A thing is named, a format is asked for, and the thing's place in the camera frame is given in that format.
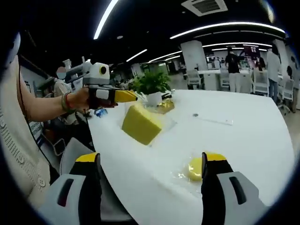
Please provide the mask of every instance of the potted plant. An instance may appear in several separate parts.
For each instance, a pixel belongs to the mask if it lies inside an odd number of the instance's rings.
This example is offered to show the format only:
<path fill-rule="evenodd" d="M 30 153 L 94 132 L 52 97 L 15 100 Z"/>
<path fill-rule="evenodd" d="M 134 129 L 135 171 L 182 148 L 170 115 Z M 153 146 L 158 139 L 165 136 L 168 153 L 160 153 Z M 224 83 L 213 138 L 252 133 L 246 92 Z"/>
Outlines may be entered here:
<path fill-rule="evenodd" d="M 133 90 L 138 94 L 147 95 L 148 103 L 157 106 L 161 101 L 161 93 L 171 90 L 168 82 L 170 78 L 163 72 L 145 72 L 145 76 L 138 77 L 133 83 Z"/>

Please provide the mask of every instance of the green plant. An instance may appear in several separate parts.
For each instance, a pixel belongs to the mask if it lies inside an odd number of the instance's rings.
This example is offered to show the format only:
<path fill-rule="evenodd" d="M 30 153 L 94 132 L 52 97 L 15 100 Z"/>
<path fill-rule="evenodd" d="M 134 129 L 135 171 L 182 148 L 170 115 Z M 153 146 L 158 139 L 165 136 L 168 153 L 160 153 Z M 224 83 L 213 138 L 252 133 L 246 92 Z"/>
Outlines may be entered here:
<path fill-rule="evenodd" d="M 158 91 L 164 93 L 166 90 L 171 90 L 168 82 L 170 78 L 163 72 L 145 72 L 145 76 L 135 78 L 132 89 L 137 93 L 145 95 L 153 94 Z"/>

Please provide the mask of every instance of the white pot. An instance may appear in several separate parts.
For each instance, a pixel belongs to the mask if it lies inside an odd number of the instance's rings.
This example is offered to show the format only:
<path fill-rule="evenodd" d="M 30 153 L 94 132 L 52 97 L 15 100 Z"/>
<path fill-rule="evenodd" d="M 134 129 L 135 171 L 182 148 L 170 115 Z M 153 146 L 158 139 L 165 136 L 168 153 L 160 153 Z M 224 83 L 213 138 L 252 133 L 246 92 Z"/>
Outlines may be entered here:
<path fill-rule="evenodd" d="M 156 92 L 153 94 L 147 95 L 148 104 L 151 106 L 157 106 L 159 103 L 162 102 L 161 93 Z"/>

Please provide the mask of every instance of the air conditioning vent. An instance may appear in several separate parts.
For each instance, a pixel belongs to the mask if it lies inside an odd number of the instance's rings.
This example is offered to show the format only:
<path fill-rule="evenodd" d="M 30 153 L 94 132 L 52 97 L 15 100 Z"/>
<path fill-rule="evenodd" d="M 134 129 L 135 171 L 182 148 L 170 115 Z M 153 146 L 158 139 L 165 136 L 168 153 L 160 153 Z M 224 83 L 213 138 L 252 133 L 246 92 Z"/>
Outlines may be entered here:
<path fill-rule="evenodd" d="M 181 4 L 197 16 L 227 11 L 224 0 L 188 0 Z"/>

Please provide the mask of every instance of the yellow ball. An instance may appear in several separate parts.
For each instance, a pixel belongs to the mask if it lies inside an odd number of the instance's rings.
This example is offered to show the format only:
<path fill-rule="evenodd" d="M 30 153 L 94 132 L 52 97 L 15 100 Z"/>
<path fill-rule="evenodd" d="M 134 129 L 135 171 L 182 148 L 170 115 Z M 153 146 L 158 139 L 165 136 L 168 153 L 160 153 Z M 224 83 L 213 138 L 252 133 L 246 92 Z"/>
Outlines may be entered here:
<path fill-rule="evenodd" d="M 202 158 L 193 158 L 188 164 L 188 177 L 194 181 L 202 180 Z"/>

